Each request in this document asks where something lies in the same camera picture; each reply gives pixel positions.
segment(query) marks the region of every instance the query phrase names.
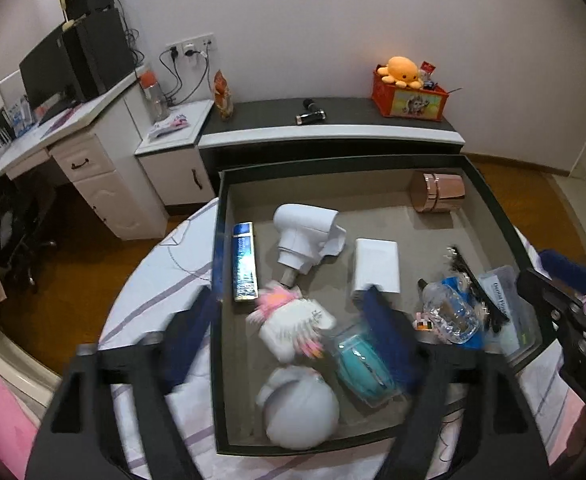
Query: orange octopus plush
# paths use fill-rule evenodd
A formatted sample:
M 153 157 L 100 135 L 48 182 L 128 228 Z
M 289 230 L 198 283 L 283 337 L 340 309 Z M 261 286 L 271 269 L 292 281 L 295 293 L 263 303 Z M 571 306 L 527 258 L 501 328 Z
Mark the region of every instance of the orange octopus plush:
M 399 88 L 409 87 L 419 90 L 424 86 L 417 65 L 407 57 L 391 57 L 386 66 L 377 69 L 377 73 L 382 76 L 382 81 L 399 86 Z

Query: blue and silver box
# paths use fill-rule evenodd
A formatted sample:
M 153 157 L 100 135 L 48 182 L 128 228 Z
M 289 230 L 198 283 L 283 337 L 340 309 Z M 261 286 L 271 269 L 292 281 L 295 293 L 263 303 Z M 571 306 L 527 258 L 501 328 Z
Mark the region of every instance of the blue and silver box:
M 232 244 L 233 299 L 253 301 L 257 298 L 253 222 L 243 222 L 233 227 Z

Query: round table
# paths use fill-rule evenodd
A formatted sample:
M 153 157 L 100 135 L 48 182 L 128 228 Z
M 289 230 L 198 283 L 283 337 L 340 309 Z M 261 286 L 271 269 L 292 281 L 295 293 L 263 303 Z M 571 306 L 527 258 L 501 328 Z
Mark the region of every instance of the round table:
M 189 306 L 198 289 L 211 283 L 217 199 L 180 224 L 139 264 L 122 288 L 100 336 L 100 349 L 128 346 L 143 334 L 164 330 L 171 316 Z M 520 234 L 534 266 L 539 257 Z M 547 450 L 553 446 L 567 387 L 556 373 L 560 359 L 557 341 L 520 374 L 520 383 L 536 416 Z M 135 474 L 150 478 L 134 418 L 130 386 L 113 386 L 122 444 Z M 184 384 L 167 396 L 173 418 L 204 478 L 235 480 L 373 478 L 391 444 L 384 440 L 366 446 L 320 454 L 288 457 L 225 456 L 215 452 L 211 407 L 209 339 L 205 338 Z M 453 442 L 459 424 L 447 424 L 444 442 Z M 448 467 L 453 448 L 438 442 L 429 476 Z

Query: drawer handle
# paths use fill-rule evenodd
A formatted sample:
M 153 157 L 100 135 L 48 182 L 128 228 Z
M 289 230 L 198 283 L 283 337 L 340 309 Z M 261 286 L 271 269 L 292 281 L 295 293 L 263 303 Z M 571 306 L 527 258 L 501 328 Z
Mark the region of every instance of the drawer handle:
M 82 168 L 82 166 L 84 166 L 85 164 L 88 164 L 88 163 L 89 163 L 89 159 L 85 158 L 84 162 L 82 164 L 77 165 L 77 166 L 75 165 L 75 163 L 71 163 L 71 169 L 72 170 L 79 170 L 80 168 Z
M 202 187 L 202 184 L 200 184 L 200 183 L 199 183 L 199 180 L 198 180 L 198 174 L 197 174 L 197 173 L 195 173 L 195 170 L 191 170 L 191 172 L 193 173 L 193 182 L 195 182 L 195 185 L 196 185 L 197 187 L 199 187 L 199 190 L 202 190 L 202 189 L 204 189 L 204 188 Z

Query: rose gold cup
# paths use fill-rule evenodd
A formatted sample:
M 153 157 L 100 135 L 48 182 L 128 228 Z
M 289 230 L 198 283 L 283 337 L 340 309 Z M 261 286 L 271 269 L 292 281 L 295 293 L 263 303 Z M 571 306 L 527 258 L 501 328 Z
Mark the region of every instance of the rose gold cup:
M 411 203 L 418 213 L 459 209 L 464 200 L 464 181 L 458 174 L 416 171 L 409 187 Z

